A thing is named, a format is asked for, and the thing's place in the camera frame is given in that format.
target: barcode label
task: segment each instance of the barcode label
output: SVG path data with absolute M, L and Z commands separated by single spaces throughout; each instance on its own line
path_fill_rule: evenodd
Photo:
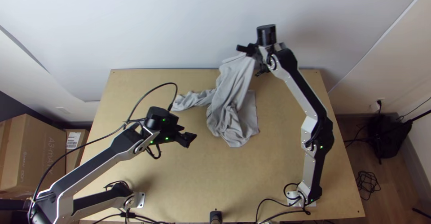
M 70 132 L 66 142 L 66 149 L 75 149 L 78 146 L 80 132 Z

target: cardboard box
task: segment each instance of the cardboard box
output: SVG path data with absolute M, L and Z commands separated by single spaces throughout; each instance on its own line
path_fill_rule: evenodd
M 87 143 L 88 135 L 90 134 L 90 132 L 85 129 L 66 129 L 65 131 L 67 134 L 66 152 L 70 152 L 73 149 L 82 146 L 82 144 Z M 66 155 L 66 174 L 79 166 L 84 149 L 85 147 Z
M 66 152 L 66 133 L 27 114 L 0 122 L 0 197 L 25 199 L 44 171 Z M 60 160 L 43 181 L 47 189 L 65 174 Z

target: mdf board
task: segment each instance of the mdf board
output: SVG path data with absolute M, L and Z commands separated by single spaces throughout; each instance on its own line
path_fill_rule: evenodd
M 321 220 L 364 216 L 355 178 L 344 148 L 330 101 L 318 70 L 301 71 L 326 106 L 334 122 L 335 142 L 327 154 L 321 179 L 323 195 L 311 215 L 294 213 L 274 220 Z M 94 120 L 89 141 L 117 129 L 136 101 L 151 88 L 175 82 L 179 94 L 215 87 L 218 70 L 112 70 Z M 304 151 L 300 129 L 305 114 L 281 80 L 271 74 L 253 77 L 256 91 L 259 134 L 244 146 L 230 148 L 207 128 L 206 107 L 194 107 L 177 115 L 179 125 L 197 134 L 188 149 L 178 143 L 161 145 L 162 156 L 152 159 L 141 153 L 119 162 L 75 197 L 98 193 L 107 183 L 125 180 L 134 191 L 146 193 L 144 208 L 135 213 L 167 222 L 208 222 L 209 212 L 223 211 L 225 222 L 254 222 L 256 208 L 264 198 L 286 203 L 283 187 L 302 180 Z M 168 107 L 174 94 L 172 85 L 148 95 L 133 119 L 146 116 L 150 106 Z M 107 148 L 114 136 L 85 148 L 82 163 Z M 278 212 L 297 210 L 265 203 L 259 220 Z M 85 219 L 98 220 L 119 211 L 110 208 Z

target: cable bundle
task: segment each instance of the cable bundle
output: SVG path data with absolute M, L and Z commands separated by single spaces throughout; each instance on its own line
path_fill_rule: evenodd
M 356 178 L 356 185 L 358 186 L 358 191 L 364 190 L 369 193 L 367 198 L 361 196 L 363 200 L 369 200 L 371 194 L 375 191 L 380 191 L 380 185 L 377 182 L 376 175 L 372 172 L 359 171 L 358 177 Z

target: electrical outlet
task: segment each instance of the electrical outlet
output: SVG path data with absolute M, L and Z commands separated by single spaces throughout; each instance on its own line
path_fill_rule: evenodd
M 369 106 L 369 109 L 370 109 L 370 111 L 371 112 L 373 112 L 373 113 L 375 113 L 375 112 L 378 112 L 379 110 L 380 110 L 380 108 L 381 108 L 381 105 L 379 105 L 378 103 L 377 103 L 377 101 L 379 101 L 380 100 L 380 102 L 382 103 L 382 105 L 383 105 L 383 100 L 384 100 L 385 98 L 378 98 L 374 103 L 372 103 L 370 106 Z

